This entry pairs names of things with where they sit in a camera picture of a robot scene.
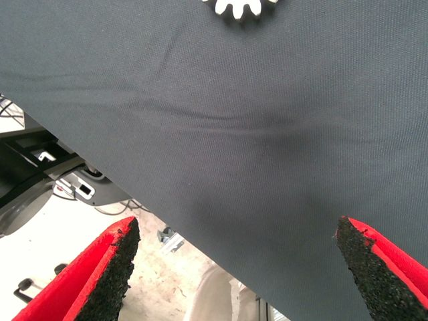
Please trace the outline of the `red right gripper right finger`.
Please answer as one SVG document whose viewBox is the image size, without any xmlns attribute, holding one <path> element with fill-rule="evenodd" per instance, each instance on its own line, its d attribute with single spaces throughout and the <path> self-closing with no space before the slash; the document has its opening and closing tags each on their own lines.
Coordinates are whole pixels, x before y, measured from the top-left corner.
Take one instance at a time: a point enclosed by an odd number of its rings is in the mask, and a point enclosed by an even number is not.
<svg viewBox="0 0 428 321">
<path fill-rule="evenodd" d="M 343 216 L 336 243 L 373 320 L 426 320 L 427 268 L 366 223 Z"/>
</svg>

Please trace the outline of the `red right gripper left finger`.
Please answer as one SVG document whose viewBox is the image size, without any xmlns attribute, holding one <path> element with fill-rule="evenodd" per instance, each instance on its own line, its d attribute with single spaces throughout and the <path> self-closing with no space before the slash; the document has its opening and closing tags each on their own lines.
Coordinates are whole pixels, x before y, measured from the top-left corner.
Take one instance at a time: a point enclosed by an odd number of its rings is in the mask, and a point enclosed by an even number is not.
<svg viewBox="0 0 428 321">
<path fill-rule="evenodd" d="M 13 319 L 119 319 L 139 241 L 135 217 L 111 224 Z"/>
</svg>

